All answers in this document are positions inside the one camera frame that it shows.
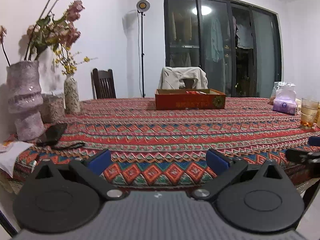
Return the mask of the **red snack packet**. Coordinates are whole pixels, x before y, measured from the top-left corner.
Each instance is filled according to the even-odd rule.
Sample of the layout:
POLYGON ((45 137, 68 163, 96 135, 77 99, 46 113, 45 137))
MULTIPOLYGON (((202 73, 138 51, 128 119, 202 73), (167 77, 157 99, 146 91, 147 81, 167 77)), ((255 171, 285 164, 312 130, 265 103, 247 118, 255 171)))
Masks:
POLYGON ((186 91, 187 94, 199 94, 199 95, 207 95, 207 93, 197 90, 188 90, 186 91))

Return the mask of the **glass of tea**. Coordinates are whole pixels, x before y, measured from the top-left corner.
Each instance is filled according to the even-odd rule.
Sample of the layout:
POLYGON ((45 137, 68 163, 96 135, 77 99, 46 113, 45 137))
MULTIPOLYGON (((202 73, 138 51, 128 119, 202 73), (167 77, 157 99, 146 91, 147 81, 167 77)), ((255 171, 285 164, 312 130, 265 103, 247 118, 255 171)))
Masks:
POLYGON ((318 112, 319 102, 302 98, 300 126, 312 129, 318 112))

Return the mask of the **patterned red tablecloth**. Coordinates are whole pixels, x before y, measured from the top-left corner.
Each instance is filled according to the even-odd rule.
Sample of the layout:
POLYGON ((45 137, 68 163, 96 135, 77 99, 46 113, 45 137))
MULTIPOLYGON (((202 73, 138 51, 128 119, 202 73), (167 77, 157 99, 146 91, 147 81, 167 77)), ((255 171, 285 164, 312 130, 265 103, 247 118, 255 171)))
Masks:
POLYGON ((285 158, 288 148, 310 150, 308 139, 319 128, 306 130, 300 117, 273 111, 263 98, 227 98, 224 109, 158 111, 153 99, 88 100, 81 113, 62 119, 68 125, 59 146, 83 143, 78 149, 56 151, 33 146, 19 155, 11 189, 19 191, 38 160, 66 164, 87 159, 100 150, 112 154, 102 177, 122 187, 192 187, 216 176, 206 164, 215 149, 251 164, 274 159, 294 184, 309 179, 304 166, 285 158))

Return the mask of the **clear plastic bag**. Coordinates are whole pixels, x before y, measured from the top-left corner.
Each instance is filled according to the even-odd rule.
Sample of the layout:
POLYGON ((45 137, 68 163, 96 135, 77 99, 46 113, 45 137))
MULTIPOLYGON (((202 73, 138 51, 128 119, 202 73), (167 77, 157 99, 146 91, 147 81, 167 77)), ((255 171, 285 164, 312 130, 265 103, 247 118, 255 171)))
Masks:
POLYGON ((280 89, 289 89, 295 90, 295 84, 291 82, 284 82, 284 81, 276 81, 274 82, 273 89, 271 92, 271 96, 269 98, 268 104, 273 105, 274 99, 276 98, 276 92, 280 89))

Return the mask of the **small floral vase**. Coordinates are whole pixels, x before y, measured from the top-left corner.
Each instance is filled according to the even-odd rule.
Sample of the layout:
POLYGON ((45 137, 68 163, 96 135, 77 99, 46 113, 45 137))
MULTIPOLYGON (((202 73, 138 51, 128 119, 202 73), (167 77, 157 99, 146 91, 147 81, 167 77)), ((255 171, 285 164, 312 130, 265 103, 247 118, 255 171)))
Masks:
POLYGON ((73 75, 74 74, 67 74, 63 85, 67 114, 78 114, 81 112, 78 83, 73 75))

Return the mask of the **glass jar with lid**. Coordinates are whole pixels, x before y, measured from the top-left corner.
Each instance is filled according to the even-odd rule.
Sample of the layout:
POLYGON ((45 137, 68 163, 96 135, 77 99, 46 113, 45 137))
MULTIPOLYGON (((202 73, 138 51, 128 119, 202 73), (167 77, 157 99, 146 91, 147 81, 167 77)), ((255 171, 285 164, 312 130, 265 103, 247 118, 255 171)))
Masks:
POLYGON ((42 94, 43 105, 40 107, 42 121, 50 124, 65 116, 64 99, 61 96, 42 94))

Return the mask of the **orange cardboard box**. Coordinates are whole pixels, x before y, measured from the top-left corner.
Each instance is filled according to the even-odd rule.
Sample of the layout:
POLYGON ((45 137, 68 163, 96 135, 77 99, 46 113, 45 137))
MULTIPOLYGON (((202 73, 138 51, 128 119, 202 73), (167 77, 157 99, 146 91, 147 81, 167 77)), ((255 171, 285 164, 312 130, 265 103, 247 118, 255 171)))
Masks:
POLYGON ((157 89, 155 99, 157 110, 224 109, 226 95, 214 89, 157 89), (207 95, 187 94, 188 90, 207 95))

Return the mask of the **dark wooden chair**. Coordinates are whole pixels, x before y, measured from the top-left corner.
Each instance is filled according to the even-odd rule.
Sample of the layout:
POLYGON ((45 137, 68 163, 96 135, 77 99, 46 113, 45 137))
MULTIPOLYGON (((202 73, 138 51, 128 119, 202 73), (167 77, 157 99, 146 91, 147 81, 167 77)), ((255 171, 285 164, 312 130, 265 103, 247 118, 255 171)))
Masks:
POLYGON ((95 96, 97 99, 116 98, 113 71, 111 69, 98 70, 97 68, 94 68, 92 71, 92 77, 95 88, 95 96))

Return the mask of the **chair with beige jacket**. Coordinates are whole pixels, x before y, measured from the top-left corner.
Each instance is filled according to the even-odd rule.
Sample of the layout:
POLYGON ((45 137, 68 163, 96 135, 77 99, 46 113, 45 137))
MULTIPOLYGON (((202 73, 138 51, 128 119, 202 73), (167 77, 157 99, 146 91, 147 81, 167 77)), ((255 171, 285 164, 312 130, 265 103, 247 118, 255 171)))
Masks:
POLYGON ((184 89, 196 89, 197 80, 183 79, 184 89))

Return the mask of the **large purple ceramic vase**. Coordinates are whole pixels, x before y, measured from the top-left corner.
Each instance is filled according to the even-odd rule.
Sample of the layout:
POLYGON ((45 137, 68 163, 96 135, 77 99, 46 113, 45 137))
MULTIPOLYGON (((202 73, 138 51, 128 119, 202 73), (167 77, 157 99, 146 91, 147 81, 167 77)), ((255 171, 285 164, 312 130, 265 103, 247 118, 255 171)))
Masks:
POLYGON ((8 111, 15 118, 20 141, 30 141, 44 133, 40 107, 43 104, 39 62, 20 61, 7 67, 8 111))

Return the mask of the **beige jacket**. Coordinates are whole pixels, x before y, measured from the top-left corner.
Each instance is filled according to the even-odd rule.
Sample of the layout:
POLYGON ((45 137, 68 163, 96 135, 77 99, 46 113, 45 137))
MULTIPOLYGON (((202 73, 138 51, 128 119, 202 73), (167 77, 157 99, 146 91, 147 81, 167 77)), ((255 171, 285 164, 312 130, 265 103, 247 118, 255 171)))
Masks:
POLYGON ((184 79, 193 80, 192 89, 208 88, 206 73, 199 67, 164 67, 158 89, 185 88, 184 79))

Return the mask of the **yellow flower twigs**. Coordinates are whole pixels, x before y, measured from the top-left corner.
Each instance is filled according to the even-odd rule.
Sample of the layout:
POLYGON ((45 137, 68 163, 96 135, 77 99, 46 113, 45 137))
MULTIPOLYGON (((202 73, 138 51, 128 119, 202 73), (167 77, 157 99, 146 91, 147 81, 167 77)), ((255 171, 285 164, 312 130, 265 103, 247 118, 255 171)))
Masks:
POLYGON ((97 60, 97 57, 87 57, 85 56, 80 61, 76 61, 76 56, 81 53, 78 51, 76 53, 71 52, 71 48, 65 45, 59 45, 56 49, 53 49, 55 55, 53 59, 54 67, 61 67, 62 75, 72 75, 78 70, 78 66, 81 64, 89 63, 91 61, 97 60))

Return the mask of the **black framed glass door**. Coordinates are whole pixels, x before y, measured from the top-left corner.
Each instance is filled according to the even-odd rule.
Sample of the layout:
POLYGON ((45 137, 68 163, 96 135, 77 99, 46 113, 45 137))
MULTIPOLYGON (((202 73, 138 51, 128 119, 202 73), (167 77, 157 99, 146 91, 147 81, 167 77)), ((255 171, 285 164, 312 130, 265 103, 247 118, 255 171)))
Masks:
POLYGON ((268 98, 281 80, 276 14, 233 0, 164 0, 165 64, 199 67, 209 88, 268 98))

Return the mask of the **dried pink roses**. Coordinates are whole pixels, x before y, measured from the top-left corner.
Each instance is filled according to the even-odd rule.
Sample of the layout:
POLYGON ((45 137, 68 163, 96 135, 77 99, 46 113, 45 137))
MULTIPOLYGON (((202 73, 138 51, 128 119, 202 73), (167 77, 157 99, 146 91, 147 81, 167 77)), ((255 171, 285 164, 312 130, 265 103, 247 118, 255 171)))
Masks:
POLYGON ((53 9, 58 1, 48 0, 36 23, 27 29, 28 44, 24 60, 37 61, 47 48, 52 51, 59 45, 71 48, 80 38, 81 32, 74 26, 74 22, 80 19, 85 9, 82 1, 73 1, 62 16, 55 19, 53 9))

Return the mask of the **floor lamp on stand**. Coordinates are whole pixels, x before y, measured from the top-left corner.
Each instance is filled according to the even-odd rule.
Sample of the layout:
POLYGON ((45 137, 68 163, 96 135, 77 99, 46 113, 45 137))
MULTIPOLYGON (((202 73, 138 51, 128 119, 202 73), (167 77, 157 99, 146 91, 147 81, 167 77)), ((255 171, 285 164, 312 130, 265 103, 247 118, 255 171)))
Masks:
POLYGON ((138 50, 139 50, 139 88, 142 98, 145 98, 145 81, 144 81, 144 35, 143 21, 145 13, 150 9, 150 3, 147 0, 140 0, 136 4, 138 15, 138 50))

